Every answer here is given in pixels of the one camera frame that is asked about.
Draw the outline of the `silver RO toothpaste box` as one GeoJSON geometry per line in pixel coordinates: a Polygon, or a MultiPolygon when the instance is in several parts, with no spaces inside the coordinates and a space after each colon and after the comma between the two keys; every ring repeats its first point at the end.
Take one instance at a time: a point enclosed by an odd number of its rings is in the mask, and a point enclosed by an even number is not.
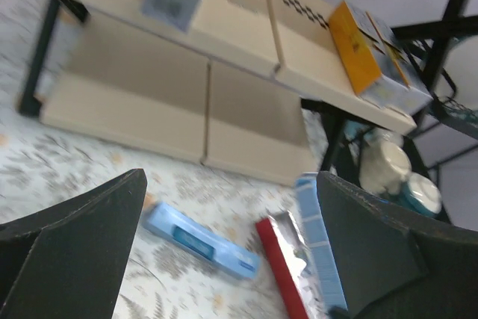
{"type": "Polygon", "coordinates": [[[366,13],[370,22],[379,35],[387,53],[389,68],[395,80],[401,80],[407,87],[404,95],[398,96],[396,108],[403,113],[413,115],[432,101],[432,96],[422,83],[418,71],[409,60],[403,47],[398,43],[391,28],[380,18],[369,12],[366,13]]]}

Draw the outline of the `brown red toothpaste box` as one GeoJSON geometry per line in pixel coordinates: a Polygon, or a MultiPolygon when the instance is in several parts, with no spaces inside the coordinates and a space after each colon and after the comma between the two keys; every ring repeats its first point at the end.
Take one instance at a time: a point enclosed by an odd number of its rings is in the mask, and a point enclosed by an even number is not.
{"type": "Polygon", "coordinates": [[[269,214],[255,224],[289,318],[326,318],[317,274],[292,213],[269,214]]]}

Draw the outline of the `orange RO toothpaste box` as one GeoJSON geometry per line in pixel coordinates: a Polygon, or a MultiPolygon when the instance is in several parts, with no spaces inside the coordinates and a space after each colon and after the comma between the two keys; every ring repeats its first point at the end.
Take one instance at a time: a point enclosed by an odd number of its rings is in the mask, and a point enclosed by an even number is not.
{"type": "Polygon", "coordinates": [[[342,1],[328,23],[354,94],[380,108],[396,108],[407,87],[391,74],[385,47],[364,10],[342,1]]]}

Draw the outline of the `light blue toothpaste box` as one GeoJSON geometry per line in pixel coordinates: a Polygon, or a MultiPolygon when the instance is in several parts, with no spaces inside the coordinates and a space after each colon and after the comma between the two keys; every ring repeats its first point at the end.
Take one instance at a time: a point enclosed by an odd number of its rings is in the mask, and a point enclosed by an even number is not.
{"type": "Polygon", "coordinates": [[[258,274],[257,254],[213,233],[165,202],[146,211],[143,225],[152,234],[236,279],[250,280],[258,274]]]}

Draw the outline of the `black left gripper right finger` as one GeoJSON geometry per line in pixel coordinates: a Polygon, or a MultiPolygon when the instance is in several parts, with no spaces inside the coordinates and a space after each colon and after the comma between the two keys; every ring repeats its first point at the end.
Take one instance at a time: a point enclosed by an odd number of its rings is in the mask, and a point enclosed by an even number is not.
{"type": "Polygon", "coordinates": [[[317,197],[349,318],[476,318],[477,233],[332,175],[317,197]]]}

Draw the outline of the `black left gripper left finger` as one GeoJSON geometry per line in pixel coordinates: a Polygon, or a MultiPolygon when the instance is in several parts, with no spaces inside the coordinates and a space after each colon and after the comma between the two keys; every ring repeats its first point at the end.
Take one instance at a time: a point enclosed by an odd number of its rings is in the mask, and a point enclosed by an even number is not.
{"type": "Polygon", "coordinates": [[[2,318],[111,318],[146,194],[129,170],[1,225],[2,318]]]}

